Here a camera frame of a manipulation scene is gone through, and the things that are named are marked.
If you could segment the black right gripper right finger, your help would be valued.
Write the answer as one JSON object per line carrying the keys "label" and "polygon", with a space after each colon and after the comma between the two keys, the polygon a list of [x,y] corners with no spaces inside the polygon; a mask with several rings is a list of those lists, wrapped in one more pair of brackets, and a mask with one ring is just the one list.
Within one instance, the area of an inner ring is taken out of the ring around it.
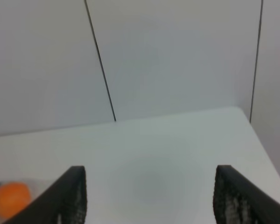
{"label": "black right gripper right finger", "polygon": [[218,165],[213,193],[218,224],[280,224],[280,203],[230,165]]}

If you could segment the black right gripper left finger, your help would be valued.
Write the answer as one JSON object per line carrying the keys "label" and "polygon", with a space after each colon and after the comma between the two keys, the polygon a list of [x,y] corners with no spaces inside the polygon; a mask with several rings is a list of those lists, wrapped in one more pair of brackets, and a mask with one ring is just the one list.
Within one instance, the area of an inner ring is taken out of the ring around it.
{"label": "black right gripper left finger", "polygon": [[72,166],[6,224],[84,224],[87,185],[84,166]]}

